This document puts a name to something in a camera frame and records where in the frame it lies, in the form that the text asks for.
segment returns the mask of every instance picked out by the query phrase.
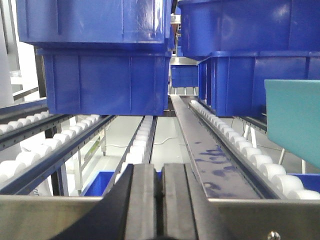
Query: blue storage bin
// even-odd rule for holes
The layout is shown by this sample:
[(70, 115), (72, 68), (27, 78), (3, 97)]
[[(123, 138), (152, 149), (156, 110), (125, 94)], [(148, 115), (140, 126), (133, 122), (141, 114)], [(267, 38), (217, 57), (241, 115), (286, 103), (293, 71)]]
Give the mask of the blue storage bin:
[(318, 0), (181, 0), (185, 57), (215, 51), (320, 51)]
[(95, 178), (86, 186), (81, 196), (100, 197), (104, 193), (114, 171), (99, 171)]
[(265, 79), (320, 79), (320, 52), (217, 51), (199, 67), (201, 97), (206, 85), (207, 104), (221, 117), (260, 117), (266, 105)]
[(303, 186), (307, 190), (312, 190), (320, 193), (320, 174), (314, 173), (291, 173), (291, 175), (298, 177)]
[(162, 115), (171, 53), (40, 49), (53, 114)]
[(172, 87), (197, 87), (198, 67), (196, 65), (171, 65)]
[(268, 138), (320, 168), (320, 80), (268, 79), (265, 89)]
[(43, 48), (167, 50), (171, 0), (17, 0), (19, 39)]

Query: bolt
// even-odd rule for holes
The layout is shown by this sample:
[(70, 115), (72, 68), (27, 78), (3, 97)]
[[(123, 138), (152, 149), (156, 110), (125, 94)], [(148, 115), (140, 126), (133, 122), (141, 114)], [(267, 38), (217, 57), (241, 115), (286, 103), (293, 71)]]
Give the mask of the bolt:
[(271, 231), (268, 234), (267, 240), (281, 240), (281, 236), (276, 231)]

